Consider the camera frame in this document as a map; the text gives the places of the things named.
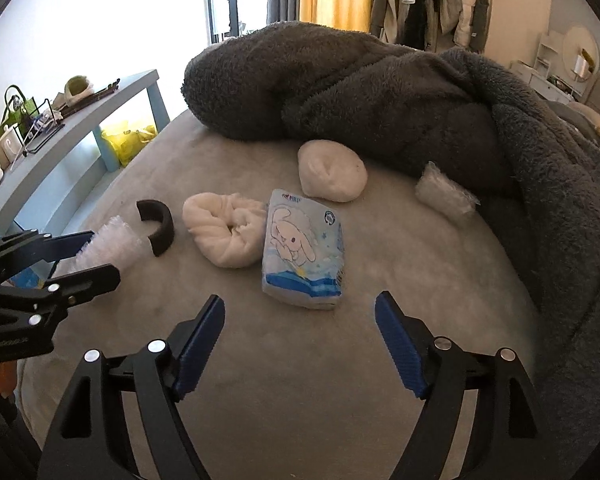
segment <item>blue wave pattern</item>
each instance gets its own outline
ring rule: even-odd
[[[328,298],[342,294],[342,289],[334,278],[309,280],[290,270],[284,270],[275,274],[267,274],[265,280],[269,285],[286,288],[286,290],[296,290],[312,298]]]

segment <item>blue rubber fingertip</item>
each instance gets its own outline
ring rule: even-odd
[[[397,314],[382,294],[376,298],[376,324],[394,360],[402,384],[416,397],[424,399],[429,385],[424,379],[422,358],[409,334],[401,325]]]
[[[200,325],[180,355],[180,371],[173,385],[173,391],[179,400],[198,386],[205,370],[206,362],[218,341],[224,326],[224,301],[218,300],[211,306]]]

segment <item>white cartoon dog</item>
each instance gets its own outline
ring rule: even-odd
[[[278,250],[280,257],[294,266],[302,266],[307,261],[314,262],[314,249],[306,235],[288,219],[289,216],[291,216],[291,211],[286,207],[280,207],[273,212],[271,243]]]

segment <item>white fabric roll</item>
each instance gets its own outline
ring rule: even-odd
[[[310,140],[298,151],[302,192],[333,202],[350,202],[366,186],[365,165],[339,142]]]
[[[182,220],[202,254],[218,267],[237,269],[262,258],[267,208],[239,194],[200,193],[185,200]]]

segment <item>yellow plastic bag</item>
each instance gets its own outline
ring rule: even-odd
[[[157,135],[155,124],[149,120],[122,121],[110,124],[102,130],[102,138],[111,146],[123,167]]]

